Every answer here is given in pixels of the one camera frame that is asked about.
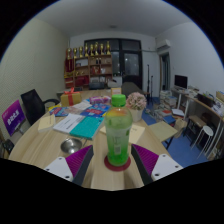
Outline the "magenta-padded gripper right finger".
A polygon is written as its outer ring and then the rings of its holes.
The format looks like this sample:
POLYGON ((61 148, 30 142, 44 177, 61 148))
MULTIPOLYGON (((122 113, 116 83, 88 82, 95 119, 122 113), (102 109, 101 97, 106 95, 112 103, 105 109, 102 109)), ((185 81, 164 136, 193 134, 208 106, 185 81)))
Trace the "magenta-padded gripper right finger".
POLYGON ((167 154, 157 155, 136 144, 131 145, 131 154, 145 185, 182 169, 182 166, 167 154))

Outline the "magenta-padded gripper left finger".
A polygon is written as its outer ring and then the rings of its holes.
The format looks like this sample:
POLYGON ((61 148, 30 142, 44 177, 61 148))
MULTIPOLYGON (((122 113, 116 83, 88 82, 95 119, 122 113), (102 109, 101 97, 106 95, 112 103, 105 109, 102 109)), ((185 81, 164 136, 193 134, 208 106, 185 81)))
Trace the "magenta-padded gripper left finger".
POLYGON ((93 155, 93 146, 90 145, 67 158, 58 157, 45 171, 81 186, 93 155))

